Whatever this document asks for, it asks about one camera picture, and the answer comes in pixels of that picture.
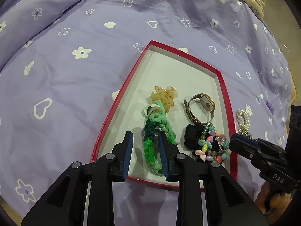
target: purple bedding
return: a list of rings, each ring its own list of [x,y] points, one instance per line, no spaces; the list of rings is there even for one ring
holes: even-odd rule
[[[111,93],[150,40],[185,48],[221,71],[233,115],[246,109],[254,138],[285,146],[288,64],[243,1],[7,0],[0,9],[0,191],[17,213],[25,216],[73,161],[89,162]],[[253,198],[263,180],[239,158],[238,182]],[[176,192],[133,181],[114,184],[114,192],[116,225],[175,224]]]

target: braided scrunchie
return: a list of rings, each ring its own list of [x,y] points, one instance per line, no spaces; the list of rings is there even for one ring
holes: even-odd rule
[[[157,100],[154,103],[159,105],[162,111],[161,113],[150,114],[149,119],[147,119],[145,123],[145,135],[143,138],[144,157],[150,171],[155,175],[162,176],[161,167],[154,154],[155,128],[159,127],[162,131],[164,131],[167,136],[168,142],[173,144],[176,144],[174,139],[175,133],[173,132],[169,121],[166,119],[165,110],[161,101]]]

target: hand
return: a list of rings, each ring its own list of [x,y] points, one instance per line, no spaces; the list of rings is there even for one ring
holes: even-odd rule
[[[271,185],[269,182],[264,182],[264,184],[261,187],[260,193],[258,194],[258,197],[255,201],[255,204],[259,207],[263,214],[266,213],[264,201],[270,193],[270,187]],[[279,193],[276,193],[273,195],[273,197],[270,200],[270,207],[273,208],[273,211],[269,215],[265,216],[270,225],[275,223],[278,220],[278,218],[282,215],[282,213],[285,211],[288,204],[290,203],[290,199],[291,194],[287,193],[283,193],[281,195]]]

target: black scrunchie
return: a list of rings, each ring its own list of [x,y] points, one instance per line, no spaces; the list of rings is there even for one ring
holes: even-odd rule
[[[200,146],[198,144],[198,141],[201,138],[202,132],[204,130],[205,130],[204,126],[202,126],[201,124],[196,124],[196,125],[188,124],[188,126],[186,127],[186,130],[185,130],[185,135],[184,135],[184,139],[185,139],[184,145],[187,147],[187,149],[193,150],[193,151],[196,151],[197,149],[202,150],[202,146]],[[210,133],[208,133],[208,131],[206,131],[205,140],[209,136],[210,136]],[[213,142],[211,144],[212,144],[212,148],[210,150],[218,152],[219,151],[219,143],[215,140],[215,137],[213,137]],[[197,158],[197,161],[203,162],[199,156]]]

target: screw head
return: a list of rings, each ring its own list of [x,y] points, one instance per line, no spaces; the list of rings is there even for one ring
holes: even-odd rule
[[[219,167],[221,164],[218,161],[213,161],[213,162],[211,162],[211,165],[213,167]]]
[[[108,160],[112,160],[114,157],[115,157],[115,155],[113,153],[106,154],[106,158]]]
[[[177,154],[177,158],[180,159],[180,160],[184,160],[185,157],[186,157],[186,156],[185,156],[183,153]]]
[[[71,167],[72,167],[72,168],[79,168],[79,166],[80,166],[80,163],[79,163],[78,161],[73,162],[73,163],[71,164]]]

